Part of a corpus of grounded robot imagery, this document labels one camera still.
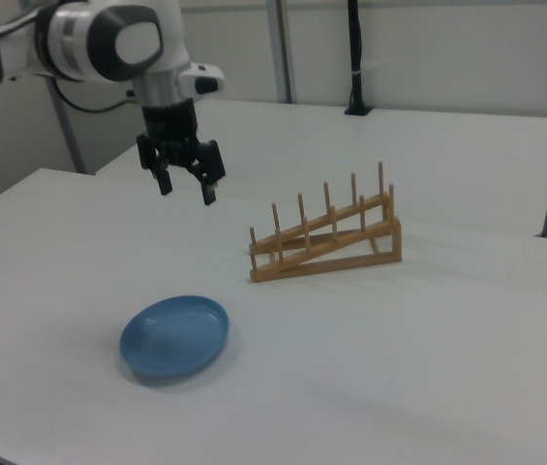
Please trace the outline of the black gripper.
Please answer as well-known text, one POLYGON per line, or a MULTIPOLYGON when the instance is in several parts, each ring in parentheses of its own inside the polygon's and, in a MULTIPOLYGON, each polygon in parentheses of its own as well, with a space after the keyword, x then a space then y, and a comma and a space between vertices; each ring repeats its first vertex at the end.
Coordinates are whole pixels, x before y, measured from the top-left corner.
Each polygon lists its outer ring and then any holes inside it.
POLYGON ((146 132, 137 137, 140 165, 157 180, 161 195, 172 191, 167 172, 169 163, 188 167, 200 184, 204 204, 213 203, 215 189, 226 176, 226 169, 215 140, 198 142, 195 101, 187 99, 169 107, 143 107, 142 114, 146 132))

